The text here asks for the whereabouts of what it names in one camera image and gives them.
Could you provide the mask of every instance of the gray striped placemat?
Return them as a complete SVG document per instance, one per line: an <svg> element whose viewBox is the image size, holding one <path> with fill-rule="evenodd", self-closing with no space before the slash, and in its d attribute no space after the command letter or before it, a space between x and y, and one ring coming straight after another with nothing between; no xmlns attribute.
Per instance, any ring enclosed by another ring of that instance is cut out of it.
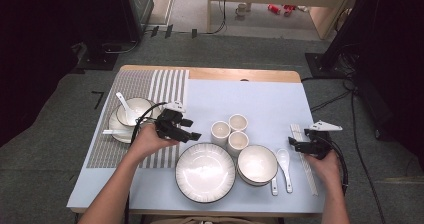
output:
<svg viewBox="0 0 424 224"><path fill-rule="evenodd" d="M103 130L108 129L112 112L121 105L115 96L117 92L121 92L125 99L141 97L154 103L180 100L184 104L188 75L188 70L119 71L112 85L103 118L100 120L100 129L87 168L115 168L128 150L129 144L117 141L112 135L102 134ZM163 148L146 158L139 167L175 167L179 156L179 145Z"/></svg>

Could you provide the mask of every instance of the forearm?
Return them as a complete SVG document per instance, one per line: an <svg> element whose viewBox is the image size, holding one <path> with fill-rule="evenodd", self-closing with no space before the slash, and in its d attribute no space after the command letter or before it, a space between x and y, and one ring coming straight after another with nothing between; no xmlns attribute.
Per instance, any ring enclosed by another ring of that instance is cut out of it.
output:
<svg viewBox="0 0 424 224"><path fill-rule="evenodd" d="M327 193L325 196L322 223L350 223L341 184L334 182L326 185L326 187Z"/></svg>
<svg viewBox="0 0 424 224"><path fill-rule="evenodd" d="M80 223L120 223L138 161L124 156Z"/></svg>

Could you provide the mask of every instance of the white cup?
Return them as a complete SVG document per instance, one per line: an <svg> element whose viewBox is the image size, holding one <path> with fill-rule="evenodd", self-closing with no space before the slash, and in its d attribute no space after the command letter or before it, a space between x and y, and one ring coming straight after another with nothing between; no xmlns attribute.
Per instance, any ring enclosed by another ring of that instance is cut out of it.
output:
<svg viewBox="0 0 424 224"><path fill-rule="evenodd" d="M231 128L226 122L217 121L211 127L211 142L218 146L225 147L230 133Z"/></svg>
<svg viewBox="0 0 424 224"><path fill-rule="evenodd" d="M238 157L240 152L248 145L249 137L246 133L235 131L228 137L227 152L233 157Z"/></svg>
<svg viewBox="0 0 424 224"><path fill-rule="evenodd" d="M243 17L246 15L246 8L247 8L247 4L246 3L240 3L236 9L236 14L237 16Z"/></svg>
<svg viewBox="0 0 424 224"><path fill-rule="evenodd" d="M247 128L247 119L241 114L234 114L228 120L231 131L244 131Z"/></svg>

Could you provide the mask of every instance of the wooden table edge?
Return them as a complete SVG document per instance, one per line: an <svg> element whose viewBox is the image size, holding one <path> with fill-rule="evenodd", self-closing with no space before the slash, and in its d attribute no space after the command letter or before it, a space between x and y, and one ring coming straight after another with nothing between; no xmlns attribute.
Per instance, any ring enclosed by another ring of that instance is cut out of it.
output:
<svg viewBox="0 0 424 224"><path fill-rule="evenodd" d="M87 208L71 208L74 213L84 213ZM219 216L219 217L320 217L322 213L282 213L282 212L222 212L222 211L158 211L144 209L130 209L135 215L162 215L162 216Z"/></svg>
<svg viewBox="0 0 424 224"><path fill-rule="evenodd" d="M124 65L120 70L189 70L190 79L301 83L300 76L297 72L282 70L144 65Z"/></svg>

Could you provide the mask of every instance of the red object on floor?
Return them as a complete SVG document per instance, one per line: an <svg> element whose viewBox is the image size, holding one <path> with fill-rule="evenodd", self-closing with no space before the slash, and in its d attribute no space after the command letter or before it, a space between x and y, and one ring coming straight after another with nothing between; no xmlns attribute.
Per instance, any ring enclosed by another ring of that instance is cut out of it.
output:
<svg viewBox="0 0 424 224"><path fill-rule="evenodd" d="M293 5L283 5L284 8L284 16L288 17L292 13L294 9L296 9L296 6Z"/></svg>
<svg viewBox="0 0 424 224"><path fill-rule="evenodd" d="M268 5L268 10L274 12L277 15L280 15L280 12L281 12L281 9L280 8L278 8L277 6L274 6L272 4L269 4Z"/></svg>

